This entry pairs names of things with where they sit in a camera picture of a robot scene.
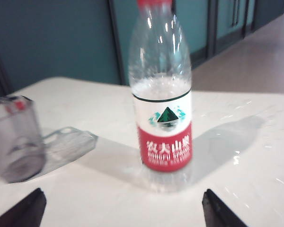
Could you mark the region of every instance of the white table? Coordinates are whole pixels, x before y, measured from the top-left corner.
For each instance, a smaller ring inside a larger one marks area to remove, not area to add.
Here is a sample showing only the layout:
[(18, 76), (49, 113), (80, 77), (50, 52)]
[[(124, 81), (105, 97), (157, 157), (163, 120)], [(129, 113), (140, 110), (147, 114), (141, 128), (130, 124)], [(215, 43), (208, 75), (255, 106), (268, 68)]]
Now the white table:
[(43, 134), (72, 126), (102, 147), (25, 183), (0, 179), (0, 215), (41, 187), (44, 227), (202, 227), (210, 188), (248, 226), (284, 226), (284, 95), (193, 92), (191, 178), (158, 193), (139, 161), (128, 87), (53, 78), (16, 94), (36, 102)]

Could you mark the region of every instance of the green mountain logo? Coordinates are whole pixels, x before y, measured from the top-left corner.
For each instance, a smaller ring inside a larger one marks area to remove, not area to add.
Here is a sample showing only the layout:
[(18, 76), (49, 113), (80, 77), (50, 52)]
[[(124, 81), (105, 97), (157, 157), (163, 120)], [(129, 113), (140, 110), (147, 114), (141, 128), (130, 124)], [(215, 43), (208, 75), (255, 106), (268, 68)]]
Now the green mountain logo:
[(177, 115), (175, 115), (175, 113), (169, 107), (166, 107), (164, 112), (157, 120), (157, 123), (163, 130), (171, 131), (177, 126), (178, 120), (179, 118)]
[(164, 110), (164, 112), (162, 113), (162, 115), (160, 116), (157, 122), (171, 122), (178, 119), (179, 118), (177, 117), (177, 115), (175, 115), (175, 113), (172, 112), (172, 110), (169, 107), (166, 107), (166, 109)]

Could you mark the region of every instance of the bottle neck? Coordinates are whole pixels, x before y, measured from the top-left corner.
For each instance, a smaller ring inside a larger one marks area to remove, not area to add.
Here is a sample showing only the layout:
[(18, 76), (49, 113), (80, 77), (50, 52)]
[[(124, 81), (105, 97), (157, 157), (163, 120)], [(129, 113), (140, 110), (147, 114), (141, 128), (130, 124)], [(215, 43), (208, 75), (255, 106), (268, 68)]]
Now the bottle neck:
[(171, 15), (171, 5), (168, 3), (162, 3), (153, 6), (144, 6), (140, 8), (140, 14), (143, 17), (149, 17), (150, 19), (157, 16)]

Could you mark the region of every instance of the clear glass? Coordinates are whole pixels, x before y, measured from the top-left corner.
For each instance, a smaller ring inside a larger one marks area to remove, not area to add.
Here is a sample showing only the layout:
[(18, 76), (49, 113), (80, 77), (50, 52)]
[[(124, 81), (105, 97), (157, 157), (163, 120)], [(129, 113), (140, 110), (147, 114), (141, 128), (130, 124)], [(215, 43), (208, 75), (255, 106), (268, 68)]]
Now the clear glass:
[(0, 176), (10, 183), (30, 178), (45, 164), (33, 101), (21, 99), (25, 109), (13, 113), (0, 102)]
[(128, 71), (132, 93), (140, 98), (175, 98), (191, 89), (188, 47), (169, 4), (140, 10)]

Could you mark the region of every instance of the red label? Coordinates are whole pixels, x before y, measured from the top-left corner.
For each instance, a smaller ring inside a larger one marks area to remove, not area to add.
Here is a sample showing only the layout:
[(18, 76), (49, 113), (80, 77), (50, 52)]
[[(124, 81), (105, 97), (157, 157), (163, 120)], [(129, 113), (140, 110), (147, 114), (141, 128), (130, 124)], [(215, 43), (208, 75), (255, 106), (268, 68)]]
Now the red label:
[(191, 123), (177, 135), (158, 137), (138, 127), (142, 161), (149, 168), (171, 172), (184, 167), (192, 157)]

